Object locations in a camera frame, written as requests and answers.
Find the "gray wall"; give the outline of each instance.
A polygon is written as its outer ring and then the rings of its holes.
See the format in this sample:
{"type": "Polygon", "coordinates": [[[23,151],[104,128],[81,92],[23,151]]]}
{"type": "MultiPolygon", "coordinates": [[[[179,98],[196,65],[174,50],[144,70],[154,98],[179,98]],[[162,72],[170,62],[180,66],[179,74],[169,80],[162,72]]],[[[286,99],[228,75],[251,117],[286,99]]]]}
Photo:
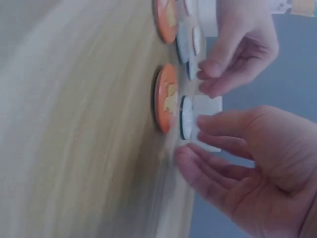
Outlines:
{"type": "MultiPolygon", "coordinates": [[[[223,109],[271,105],[317,121],[317,18],[274,16],[280,41],[278,59],[253,83],[223,97],[223,109]]],[[[208,48],[214,39],[208,39],[208,48]]],[[[246,161],[219,154],[235,163],[246,161]]],[[[190,238],[248,237],[196,195],[190,238]]]]}

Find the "orange circular disc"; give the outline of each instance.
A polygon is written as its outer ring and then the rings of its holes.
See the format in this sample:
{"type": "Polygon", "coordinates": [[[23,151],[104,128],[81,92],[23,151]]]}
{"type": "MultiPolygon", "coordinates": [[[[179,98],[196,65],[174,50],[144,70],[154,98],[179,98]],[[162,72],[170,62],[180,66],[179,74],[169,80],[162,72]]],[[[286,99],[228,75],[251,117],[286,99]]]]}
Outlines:
{"type": "Polygon", "coordinates": [[[154,0],[156,23],[164,41],[172,43],[177,34],[177,8],[175,0],[154,0]]]}
{"type": "Polygon", "coordinates": [[[176,69],[166,64],[159,72],[154,95],[155,116],[164,133],[168,133],[173,125],[178,99],[178,84],[176,69]]]}

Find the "white round disc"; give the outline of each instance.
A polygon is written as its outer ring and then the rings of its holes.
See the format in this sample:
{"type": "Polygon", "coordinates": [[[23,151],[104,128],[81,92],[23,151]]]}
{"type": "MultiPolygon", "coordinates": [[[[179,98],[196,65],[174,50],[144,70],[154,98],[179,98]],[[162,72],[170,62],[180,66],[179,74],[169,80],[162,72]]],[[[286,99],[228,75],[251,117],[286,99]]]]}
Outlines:
{"type": "Polygon", "coordinates": [[[180,105],[180,135],[188,140],[192,134],[193,104],[189,97],[183,96],[180,105]]]}
{"type": "Polygon", "coordinates": [[[194,27],[193,29],[193,44],[195,55],[198,55],[200,52],[200,43],[201,43],[201,33],[198,27],[194,27]]]}
{"type": "Polygon", "coordinates": [[[186,70],[187,70],[187,76],[189,80],[196,79],[198,67],[197,67],[197,61],[194,54],[194,50],[190,50],[189,52],[189,61],[187,62],[186,70]]]}
{"type": "Polygon", "coordinates": [[[176,37],[177,52],[181,63],[189,60],[189,39],[186,25],[183,22],[178,23],[178,33],[176,37]]]}
{"type": "Polygon", "coordinates": [[[194,3],[193,0],[184,0],[184,5],[186,8],[187,15],[194,15],[194,3]]]}

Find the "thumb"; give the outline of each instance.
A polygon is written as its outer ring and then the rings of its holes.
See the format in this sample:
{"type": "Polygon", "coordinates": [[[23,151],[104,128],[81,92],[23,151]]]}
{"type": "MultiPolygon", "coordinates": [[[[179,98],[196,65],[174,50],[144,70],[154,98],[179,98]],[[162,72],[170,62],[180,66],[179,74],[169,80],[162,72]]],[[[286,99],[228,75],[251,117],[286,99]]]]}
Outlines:
{"type": "Polygon", "coordinates": [[[236,23],[226,22],[219,32],[218,39],[199,67],[212,78],[218,78],[227,69],[246,31],[236,23]]]}

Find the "hand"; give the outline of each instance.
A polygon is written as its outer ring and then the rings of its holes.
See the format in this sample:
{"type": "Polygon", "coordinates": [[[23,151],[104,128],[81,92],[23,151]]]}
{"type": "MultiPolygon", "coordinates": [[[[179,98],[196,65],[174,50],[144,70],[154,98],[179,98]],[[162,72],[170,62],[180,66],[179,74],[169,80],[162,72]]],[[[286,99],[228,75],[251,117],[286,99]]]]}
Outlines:
{"type": "Polygon", "coordinates": [[[199,64],[200,91],[211,98],[251,82],[278,55],[266,0],[217,1],[219,37],[199,64]]]}
{"type": "Polygon", "coordinates": [[[201,196],[253,237],[307,232],[302,227],[317,192],[316,124],[262,106],[200,116],[198,127],[200,141],[256,164],[234,165],[195,144],[178,148],[178,167],[201,196]]]}

